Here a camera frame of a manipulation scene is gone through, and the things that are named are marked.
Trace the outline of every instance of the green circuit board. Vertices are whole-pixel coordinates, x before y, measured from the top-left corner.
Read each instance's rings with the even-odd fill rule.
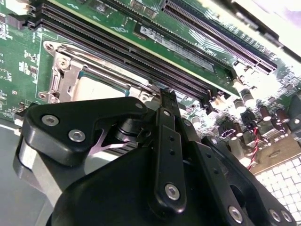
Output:
[[[238,96],[237,91],[227,79],[228,76],[223,66],[209,63],[201,55],[189,52],[184,47],[175,44],[172,40],[152,31],[148,27],[144,27],[119,11],[106,7],[104,13],[99,13],[99,11],[92,10],[91,5],[88,3],[81,5],[76,0],[49,0],[49,2],[84,18],[88,22],[110,32],[112,35],[116,35],[138,46],[208,84],[218,87],[220,90]],[[162,22],[164,21],[168,21],[167,18],[162,18]],[[174,23],[175,31],[179,30],[177,26],[180,26],[180,24]],[[209,45],[205,44],[204,48],[206,48],[208,54],[215,55],[210,50]],[[233,56],[223,52],[223,50],[218,53],[221,59],[235,60]]]
[[[5,23],[8,13],[5,2],[0,0],[0,118],[13,121],[16,112],[31,103],[45,104],[39,98],[40,91],[49,89],[53,57],[43,48],[44,41],[59,41],[75,44],[44,28],[22,31]],[[185,62],[181,56],[175,56]],[[187,107],[196,107],[198,101],[178,93],[179,102]]]
[[[163,35],[153,32],[148,27],[143,28],[142,24],[132,18],[112,8],[106,8],[105,14],[99,13],[92,10],[90,5],[81,5],[76,0],[48,1],[99,26],[112,35],[116,35],[160,59],[175,65],[191,75],[224,90],[232,95],[232,99],[238,97],[237,91],[228,80],[228,75],[221,65],[207,62],[202,55],[192,55],[185,47],[176,45]],[[127,3],[131,6],[131,1],[123,1],[125,4]],[[156,8],[154,5],[158,6],[159,4],[159,0],[143,2],[154,11]],[[202,10],[204,14],[209,14],[210,12],[207,8],[202,8]],[[32,102],[37,104],[45,103],[37,94],[40,91],[47,91],[49,88],[53,57],[44,50],[42,43],[46,40],[58,40],[60,42],[70,41],[42,28],[34,32],[26,28],[19,31],[6,23],[5,17],[8,13],[12,13],[12,11],[5,7],[4,0],[0,0],[0,117],[13,120],[14,113],[21,110],[23,105],[26,107]],[[158,11],[153,20],[159,20],[159,15],[160,12]],[[168,23],[166,18],[162,19],[161,22],[163,23],[164,20],[165,23]],[[173,23],[170,24],[170,26],[177,26],[175,29],[178,30],[179,27],[181,27],[183,35],[186,33],[185,31],[187,31],[185,30],[187,28],[179,23]],[[254,47],[269,56],[273,62],[278,65],[278,70],[275,74],[267,77],[267,80],[261,81],[260,74],[258,74],[257,77],[252,77],[255,85],[266,84],[267,81],[270,81],[269,79],[278,85],[278,90],[274,91],[272,95],[263,95],[259,99],[266,104],[272,112],[278,108],[287,107],[291,96],[301,88],[299,72],[287,66],[281,58],[275,56],[275,54],[268,51],[268,49],[262,48],[262,45],[255,44]],[[230,61],[235,59],[229,53],[223,51],[218,52],[218,57],[221,57],[221,59],[228,58]],[[263,91],[269,88],[269,86],[266,86],[263,88]],[[179,96],[181,97],[179,98],[180,103],[186,106],[198,106],[198,101],[182,94],[179,94]],[[215,127],[214,122],[216,119],[207,119],[206,114],[197,107],[190,112],[188,118],[195,114],[202,116],[202,128],[204,129],[202,132],[210,134],[212,128]],[[220,112],[216,118],[222,119],[224,115],[227,114],[229,114],[228,109],[224,112]]]
[[[225,79],[223,73],[219,73],[222,71],[222,68],[219,65],[214,65],[215,75],[210,73],[210,71],[205,70],[205,73],[201,71],[196,72],[196,65],[191,65],[191,61],[187,62],[185,60],[177,59],[174,57],[179,57],[178,54],[175,54],[174,51],[170,51],[171,47],[167,45],[162,45],[165,43],[164,37],[162,35],[155,34],[148,28],[146,28],[146,37],[141,36],[138,30],[135,29],[137,22],[130,17],[114,10],[108,6],[106,6],[102,10],[95,10],[95,0],[87,0],[85,4],[80,4],[79,1],[76,0],[48,0],[53,4],[58,5],[61,8],[85,19],[86,21],[101,27],[109,31],[110,33],[119,36],[140,48],[168,61],[170,63],[176,64],[177,67],[184,69],[190,74],[208,82],[209,84],[215,84],[215,86],[221,88],[222,90],[226,90],[228,93],[235,94],[237,96],[236,90],[232,87],[232,83],[229,83],[228,80]],[[226,64],[232,64],[236,61],[236,58],[232,56],[227,51],[216,47],[211,42],[207,41],[206,38],[202,38],[200,36],[199,40],[196,40],[195,37],[191,35],[191,29],[176,20],[172,17],[162,13],[160,10],[160,6],[162,5],[161,0],[115,0],[115,2],[122,3],[124,7],[131,8],[133,11],[140,13],[141,16],[151,18],[151,20],[161,25],[162,27],[168,28],[168,30],[180,37],[184,40],[189,41],[192,45],[201,47],[200,49],[204,50],[207,54],[210,54],[212,57],[223,61]],[[143,5],[144,8],[139,8],[138,6],[134,6],[133,2],[139,2]],[[287,102],[287,97],[290,97],[293,93],[298,91],[300,86],[300,69],[292,67],[289,63],[292,61],[288,61],[287,64],[285,60],[289,59],[286,55],[278,56],[276,53],[271,51],[271,49],[262,45],[255,38],[252,38],[248,35],[248,32],[241,30],[238,26],[231,24],[230,22],[226,22],[225,19],[216,12],[213,12],[210,8],[203,6],[200,0],[183,0],[187,4],[193,6],[193,8],[197,9],[199,12],[203,13],[207,18],[218,23],[224,29],[229,30],[233,33],[233,38],[241,39],[252,46],[254,49],[257,49],[259,52],[267,56],[273,63],[277,65],[277,70],[269,76],[265,76],[260,73],[252,74],[250,76],[249,81],[250,87],[258,87],[258,90],[261,90],[261,93],[258,95],[258,98],[266,105],[270,106],[274,111],[280,107],[286,107],[289,105]],[[152,9],[156,15],[152,16],[145,13],[145,9]],[[278,89],[270,89],[270,87],[260,87],[263,83],[270,81],[273,82],[274,86]]]

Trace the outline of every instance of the pcie slot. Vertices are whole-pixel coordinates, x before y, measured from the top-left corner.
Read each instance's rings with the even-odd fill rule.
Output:
[[[162,83],[163,85],[178,90],[179,92],[182,92],[192,98],[200,99],[204,95],[203,92],[199,91],[199,89],[193,88],[192,86],[188,85],[187,82],[182,82],[182,79],[173,78],[172,74],[165,74],[164,70],[158,70],[156,66],[158,67],[159,65],[152,63],[152,65],[145,64],[143,63],[143,59],[137,60],[126,54],[123,54],[116,49],[104,45],[104,43],[98,42],[78,31],[71,30],[70,28],[51,18],[39,16],[35,19],[29,20],[28,26],[32,30],[43,27],[48,29],[49,31],[53,31],[61,35],[62,37],[69,39],[70,41],[78,43],[81,46],[84,46],[85,48],[100,54],[104,58],[104,60],[107,60],[108,62],[123,67],[130,72],[139,74],[145,79],[151,79],[156,82]]]
[[[217,46],[230,52],[242,62],[256,68],[256,70],[264,74],[269,74],[276,70],[277,65],[268,60],[262,53],[247,46],[247,43],[243,43],[243,41],[239,40],[235,35],[231,35],[231,38],[226,36],[226,32],[222,33],[220,29],[218,30],[217,26],[209,23],[206,18],[200,16],[200,13],[184,2],[168,0],[163,7],[163,12],[185,24],[190,29],[200,33]]]
[[[40,13],[52,18],[54,21],[62,23],[69,28],[78,31],[81,34],[87,35],[90,38],[105,44],[106,46],[110,46],[118,52],[122,52],[130,56],[132,59],[135,59],[138,62],[155,69],[157,72],[164,74],[165,77],[168,76],[169,78],[176,80],[178,87],[180,87],[180,83],[185,84],[187,87],[190,87],[190,90],[195,90],[198,92],[198,95],[205,95],[207,94],[208,90],[214,89],[214,87],[211,85],[196,79],[194,76],[176,68],[173,65],[163,62],[161,59],[154,57],[143,50],[140,50],[136,46],[130,45],[129,43],[117,37],[112,37],[112,35],[101,30],[99,27],[94,27],[92,24],[87,26],[87,24],[84,21],[81,21],[80,18],[74,17],[73,15],[68,15],[68,12],[62,11],[53,4],[43,4],[42,7],[40,7]]]

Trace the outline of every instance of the expansion slot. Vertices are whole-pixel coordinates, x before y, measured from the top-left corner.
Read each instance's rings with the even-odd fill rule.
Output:
[[[168,0],[162,10],[257,71],[269,74],[277,69],[277,65],[262,53],[233,36],[229,31],[215,25],[214,22],[211,22],[184,1]]]
[[[50,1],[55,2],[55,4],[65,2],[64,0]],[[224,59],[216,55],[216,53],[219,52],[218,49],[222,49],[222,52],[232,55],[233,58],[237,58],[245,65],[251,66],[253,69],[263,74],[270,74],[277,69],[277,65],[270,61],[268,57],[260,51],[236,37],[226,29],[210,22],[203,14],[185,2],[181,2],[179,4],[176,4],[178,2],[177,0],[164,2],[162,11],[159,11],[155,18],[148,18],[147,16],[142,17],[141,13],[136,11],[136,8],[130,8],[126,4],[128,0],[102,0],[99,2],[104,2],[106,5],[116,9],[118,12],[121,12],[140,23],[147,24],[152,30],[178,42],[180,45],[183,45],[193,51],[197,51],[198,54],[202,53],[202,55],[211,58],[211,60],[215,59],[216,62],[219,62],[220,64],[227,65],[229,62],[225,64]],[[175,30],[176,26],[174,26],[174,24],[179,23],[181,23],[182,26],[185,26],[185,31],[187,30],[187,32],[176,32],[178,29]],[[199,37],[201,39],[205,38],[215,45],[217,48],[213,47],[213,49],[216,48],[216,52],[213,53],[209,49],[204,48],[201,44],[193,41],[197,40]]]
[[[72,36],[77,40],[77,42],[81,43],[91,40],[91,44],[89,46],[94,48],[111,48],[109,52],[115,52],[116,54],[114,57],[121,58],[123,55],[119,53],[124,54],[121,61],[125,61],[126,64],[135,65],[137,69],[143,68],[142,65],[147,65],[148,68],[151,68],[151,70],[147,70],[148,75],[145,76],[146,79],[154,78],[155,76],[155,81],[160,81],[166,86],[174,84],[174,89],[175,87],[178,87],[179,91],[183,89],[181,84],[184,84],[184,87],[187,87],[184,93],[187,95],[189,93],[189,96],[197,98],[206,96],[210,90],[212,90],[211,93],[213,94],[219,92],[219,90],[214,88],[212,85],[206,84],[199,79],[196,80],[196,78],[189,73],[176,68],[172,64],[163,62],[158,57],[152,56],[137,46],[125,42],[123,39],[118,37],[113,37],[110,33],[99,29],[99,27],[93,24],[87,26],[85,21],[81,18],[74,15],[71,16],[67,11],[62,10],[49,2],[37,5],[36,7],[31,6],[31,10],[31,15],[34,16],[34,18],[29,20],[28,26],[30,28],[36,29],[40,23],[43,23],[44,25],[51,26],[52,29],[61,29],[62,26],[59,25],[63,24],[67,26],[69,30],[71,29],[68,36]],[[229,77],[233,77],[234,72],[224,69],[224,73],[226,73]]]

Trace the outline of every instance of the motherboard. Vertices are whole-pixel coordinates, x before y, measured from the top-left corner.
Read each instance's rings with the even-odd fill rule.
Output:
[[[0,117],[113,97],[156,110],[171,89],[200,136],[252,148],[256,127],[263,149],[290,133],[301,68],[251,25],[207,0],[0,0]]]

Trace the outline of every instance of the black plastic bracket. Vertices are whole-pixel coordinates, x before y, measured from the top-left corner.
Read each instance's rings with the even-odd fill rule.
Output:
[[[22,135],[32,149],[63,165],[74,166],[82,163],[97,143],[98,131],[110,129],[119,120],[142,118],[147,111],[147,107],[134,97],[33,106],[27,111]],[[45,115],[55,116],[59,123],[55,126],[44,124],[41,119]],[[74,129],[85,134],[83,142],[77,143],[68,137]]]

